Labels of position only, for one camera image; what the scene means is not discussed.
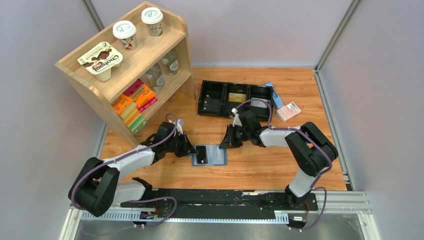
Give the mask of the teal leather card holder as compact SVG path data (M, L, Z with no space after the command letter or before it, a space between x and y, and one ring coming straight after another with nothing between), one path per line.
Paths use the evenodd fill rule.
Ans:
M213 166L226 166L228 164L227 150L219 148L218 144L196 144L206 146L208 164L197 164L197 155L191 156L191 164L193 167L213 167Z

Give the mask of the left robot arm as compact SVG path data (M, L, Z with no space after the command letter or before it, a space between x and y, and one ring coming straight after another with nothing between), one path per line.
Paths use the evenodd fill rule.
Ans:
M95 217L125 202L135 201L140 207L148 207L153 201L153 194L148 190L151 184L139 177L128 182L120 180L157 163L168 153L178 158L197 154L183 125L182 119L164 121L156 133L126 153L104 160L89 158L69 190L72 205Z

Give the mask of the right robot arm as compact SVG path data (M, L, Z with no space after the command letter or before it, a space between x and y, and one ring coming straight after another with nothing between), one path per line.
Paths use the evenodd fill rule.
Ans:
M285 188L285 202L291 209L299 209L323 173L332 167L338 151L331 141L313 123L298 127L262 126L250 111L235 113L220 149L240 148L244 142L254 146L289 148L299 169Z

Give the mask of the dark credit card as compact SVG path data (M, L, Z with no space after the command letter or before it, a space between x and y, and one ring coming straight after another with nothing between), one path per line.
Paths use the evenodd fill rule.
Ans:
M221 103L220 101L216 102L216 101L205 101L203 103L203 107L202 110L208 113L218 113L220 111L221 108Z
M196 145L195 149L197 151L196 163L198 165L206 165L209 163L207 155L207 147L205 145Z

